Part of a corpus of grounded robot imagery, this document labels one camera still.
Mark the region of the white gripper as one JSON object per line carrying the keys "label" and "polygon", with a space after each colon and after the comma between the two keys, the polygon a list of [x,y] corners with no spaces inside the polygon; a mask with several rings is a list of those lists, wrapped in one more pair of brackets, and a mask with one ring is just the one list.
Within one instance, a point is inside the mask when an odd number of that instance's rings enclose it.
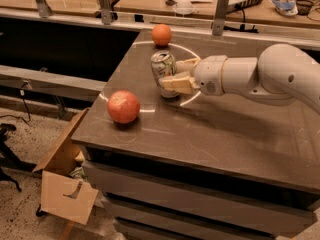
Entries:
{"label": "white gripper", "polygon": [[167,92],[191,95],[200,90],[208,96],[221,96],[222,69],[228,59],[225,55],[209,56],[203,60],[192,58],[176,62],[178,73],[194,71],[194,77],[164,77],[159,80],[160,87]]}

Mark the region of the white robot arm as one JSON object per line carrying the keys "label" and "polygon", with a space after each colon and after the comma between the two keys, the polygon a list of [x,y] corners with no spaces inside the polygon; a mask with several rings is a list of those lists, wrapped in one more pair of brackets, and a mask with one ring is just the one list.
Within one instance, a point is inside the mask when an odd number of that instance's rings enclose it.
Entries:
{"label": "white robot arm", "polygon": [[168,91],[208,96],[237,94],[286,106],[299,100],[320,113],[320,64],[289,44],[275,44],[258,57],[209,56],[177,63],[178,72],[158,80]]}

